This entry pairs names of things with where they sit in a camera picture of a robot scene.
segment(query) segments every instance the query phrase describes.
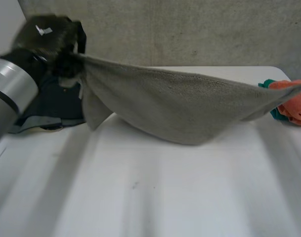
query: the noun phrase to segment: concrete wall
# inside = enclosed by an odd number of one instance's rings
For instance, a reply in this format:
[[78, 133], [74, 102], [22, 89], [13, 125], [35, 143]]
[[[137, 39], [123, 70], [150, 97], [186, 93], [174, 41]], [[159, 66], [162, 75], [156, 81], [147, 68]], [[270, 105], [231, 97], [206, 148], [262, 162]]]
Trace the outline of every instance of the concrete wall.
[[146, 66], [268, 65], [301, 79], [301, 0], [20, 0], [79, 19], [88, 54]]
[[0, 0], [0, 53], [8, 51], [24, 21], [25, 17], [16, 0]]

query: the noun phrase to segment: white table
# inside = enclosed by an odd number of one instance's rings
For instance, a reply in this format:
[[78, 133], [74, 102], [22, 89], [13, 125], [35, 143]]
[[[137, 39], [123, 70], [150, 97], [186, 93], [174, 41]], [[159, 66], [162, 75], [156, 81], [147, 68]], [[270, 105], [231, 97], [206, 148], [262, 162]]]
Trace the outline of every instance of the white table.
[[[167, 67], [257, 85], [274, 67]], [[301, 237], [301, 127], [270, 114], [182, 146], [116, 115], [6, 136], [0, 237]]]

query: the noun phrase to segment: white label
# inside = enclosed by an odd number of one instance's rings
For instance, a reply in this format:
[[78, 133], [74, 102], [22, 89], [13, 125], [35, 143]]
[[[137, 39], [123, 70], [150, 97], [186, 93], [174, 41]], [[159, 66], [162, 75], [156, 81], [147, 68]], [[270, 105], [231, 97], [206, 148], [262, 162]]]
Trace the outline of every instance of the white label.
[[49, 34], [50, 32], [52, 32], [51, 28], [47, 28], [47, 29], [41, 29], [36, 25], [36, 29], [38, 30], [38, 32], [40, 33], [40, 35], [45, 35], [45, 34]]

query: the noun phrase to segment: gray towel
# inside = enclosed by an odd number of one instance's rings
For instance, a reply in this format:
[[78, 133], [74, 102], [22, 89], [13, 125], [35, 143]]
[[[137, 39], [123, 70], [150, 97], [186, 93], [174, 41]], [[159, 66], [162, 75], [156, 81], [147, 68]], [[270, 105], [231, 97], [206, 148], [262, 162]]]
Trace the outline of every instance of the gray towel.
[[122, 65], [84, 55], [83, 113], [96, 129], [113, 112], [162, 139], [201, 144], [240, 120], [257, 119], [301, 92], [199, 74]]

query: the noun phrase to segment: silver cylinder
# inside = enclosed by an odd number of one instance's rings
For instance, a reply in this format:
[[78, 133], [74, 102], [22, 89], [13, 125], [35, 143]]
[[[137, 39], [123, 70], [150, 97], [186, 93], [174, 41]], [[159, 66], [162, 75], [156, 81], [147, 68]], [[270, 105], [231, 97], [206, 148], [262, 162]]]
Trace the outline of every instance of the silver cylinder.
[[38, 93], [32, 77], [23, 69], [0, 59], [0, 92], [8, 96], [23, 113]]
[[0, 59], [0, 138], [8, 132], [37, 93], [38, 87], [27, 72]]
[[7, 133], [17, 118], [18, 114], [6, 102], [0, 99], [0, 138]]

